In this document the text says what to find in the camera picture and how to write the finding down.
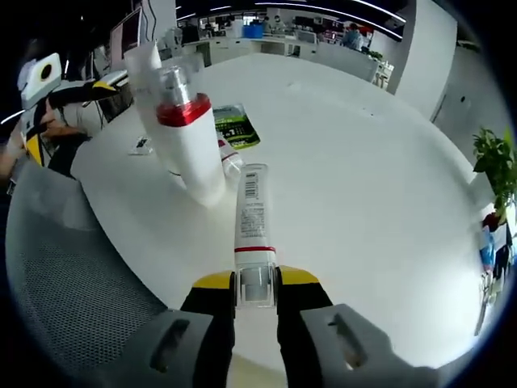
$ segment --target white table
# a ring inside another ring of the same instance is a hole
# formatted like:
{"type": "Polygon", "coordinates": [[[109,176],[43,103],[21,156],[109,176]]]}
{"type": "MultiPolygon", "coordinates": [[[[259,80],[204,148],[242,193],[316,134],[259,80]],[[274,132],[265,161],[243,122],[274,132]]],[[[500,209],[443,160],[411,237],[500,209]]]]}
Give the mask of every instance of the white table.
{"type": "MultiPolygon", "coordinates": [[[[281,264],[316,275],[413,365],[440,366],[472,345],[472,166],[434,125],[372,84],[287,57],[215,65],[204,88],[214,106],[243,103],[262,139],[242,157],[271,168],[281,264]]],[[[195,280],[233,266],[235,195],[196,205],[154,154],[127,155],[143,132],[130,108],[79,150],[73,173],[128,266],[179,308],[195,280]]],[[[239,311],[235,327],[235,353],[283,368],[274,310],[239,311]]]]}

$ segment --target computer monitor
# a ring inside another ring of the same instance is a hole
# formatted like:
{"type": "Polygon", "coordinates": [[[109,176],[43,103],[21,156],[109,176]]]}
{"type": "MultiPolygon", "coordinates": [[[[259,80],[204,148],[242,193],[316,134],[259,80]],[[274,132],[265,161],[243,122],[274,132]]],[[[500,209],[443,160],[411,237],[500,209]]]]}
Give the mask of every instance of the computer monitor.
{"type": "Polygon", "coordinates": [[[126,16],[111,30],[110,71],[124,69],[124,53],[145,41],[141,8],[126,16]]]}

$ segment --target potted plant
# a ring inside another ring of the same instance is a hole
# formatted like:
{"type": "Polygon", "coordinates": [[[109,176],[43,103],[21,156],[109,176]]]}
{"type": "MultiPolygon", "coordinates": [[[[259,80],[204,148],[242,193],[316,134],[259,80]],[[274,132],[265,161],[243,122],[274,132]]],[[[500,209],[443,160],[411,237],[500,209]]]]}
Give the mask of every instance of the potted plant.
{"type": "Polygon", "coordinates": [[[503,222],[508,202],[517,192],[517,151],[512,145],[510,131],[500,139],[481,127],[479,135],[474,135],[474,155],[477,159],[474,171],[486,173],[494,190],[496,215],[503,222]]]}

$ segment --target gray chair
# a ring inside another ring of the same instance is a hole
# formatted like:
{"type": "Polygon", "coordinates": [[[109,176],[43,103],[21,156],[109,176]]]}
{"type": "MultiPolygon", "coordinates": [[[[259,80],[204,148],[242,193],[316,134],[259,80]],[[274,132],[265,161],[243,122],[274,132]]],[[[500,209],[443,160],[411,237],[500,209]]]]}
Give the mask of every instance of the gray chair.
{"type": "Polygon", "coordinates": [[[166,310],[110,244],[80,183],[32,162],[11,201],[6,268],[28,333],[78,380],[166,310]]]}

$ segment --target white pillar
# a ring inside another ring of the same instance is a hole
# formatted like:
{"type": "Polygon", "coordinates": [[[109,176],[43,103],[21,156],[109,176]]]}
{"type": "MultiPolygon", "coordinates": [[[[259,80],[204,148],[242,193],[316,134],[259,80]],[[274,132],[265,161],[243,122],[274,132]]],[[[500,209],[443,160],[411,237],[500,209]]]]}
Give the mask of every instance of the white pillar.
{"type": "MultiPolygon", "coordinates": [[[[156,15],[156,28],[154,30],[154,39],[160,39],[170,28],[177,27],[176,22],[176,0],[149,0],[154,14],[156,15]]],[[[151,39],[151,33],[154,25],[153,13],[149,8],[147,0],[142,2],[142,9],[149,20],[148,35],[151,39]]]]}
{"type": "Polygon", "coordinates": [[[457,22],[432,0],[410,0],[388,92],[430,119],[451,70],[457,22]]]}

